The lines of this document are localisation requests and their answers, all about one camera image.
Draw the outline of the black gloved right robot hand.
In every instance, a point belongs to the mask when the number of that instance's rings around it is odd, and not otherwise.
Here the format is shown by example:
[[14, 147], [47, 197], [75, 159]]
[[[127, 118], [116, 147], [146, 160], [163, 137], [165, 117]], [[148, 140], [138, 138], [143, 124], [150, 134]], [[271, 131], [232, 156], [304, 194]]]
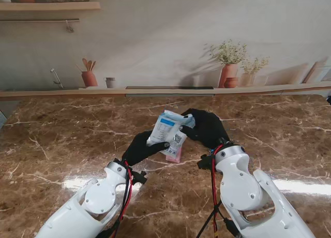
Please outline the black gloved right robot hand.
[[191, 140], [201, 142], [209, 149], [215, 149], [223, 141], [230, 141], [220, 118], [210, 112], [198, 109], [188, 109], [182, 116], [191, 114], [195, 120], [195, 126], [190, 128], [182, 126], [181, 132]]

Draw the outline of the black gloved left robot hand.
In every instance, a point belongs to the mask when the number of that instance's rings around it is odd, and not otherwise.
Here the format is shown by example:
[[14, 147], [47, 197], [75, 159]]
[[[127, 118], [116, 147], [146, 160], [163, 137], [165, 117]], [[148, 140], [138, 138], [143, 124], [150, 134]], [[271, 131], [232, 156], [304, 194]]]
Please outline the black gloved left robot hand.
[[160, 151], [166, 150], [170, 144], [169, 142], [160, 142], [153, 145], [147, 145], [147, 140], [152, 131], [145, 131], [137, 134], [132, 143], [128, 146], [127, 150], [122, 156], [122, 162], [127, 162], [129, 166], [134, 166], [151, 155]]

